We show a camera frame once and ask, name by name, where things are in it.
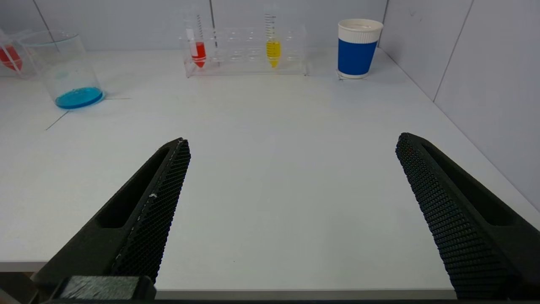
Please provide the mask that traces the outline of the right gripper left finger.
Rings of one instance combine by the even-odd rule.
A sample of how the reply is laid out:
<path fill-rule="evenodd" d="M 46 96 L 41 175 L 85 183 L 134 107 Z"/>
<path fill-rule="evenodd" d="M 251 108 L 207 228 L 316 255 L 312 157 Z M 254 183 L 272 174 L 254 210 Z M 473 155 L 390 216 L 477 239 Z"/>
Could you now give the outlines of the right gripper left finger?
<path fill-rule="evenodd" d="M 52 292 L 73 276 L 146 276 L 155 282 L 191 160 L 189 142 L 161 146 L 32 280 Z"/>

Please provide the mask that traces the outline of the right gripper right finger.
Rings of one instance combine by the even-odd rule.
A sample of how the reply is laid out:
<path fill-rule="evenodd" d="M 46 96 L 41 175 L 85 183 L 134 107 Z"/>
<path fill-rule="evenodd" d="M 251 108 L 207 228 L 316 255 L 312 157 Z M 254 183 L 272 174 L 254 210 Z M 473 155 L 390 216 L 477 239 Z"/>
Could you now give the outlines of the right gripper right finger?
<path fill-rule="evenodd" d="M 540 233 L 426 139 L 395 149 L 459 300 L 538 300 Z"/>

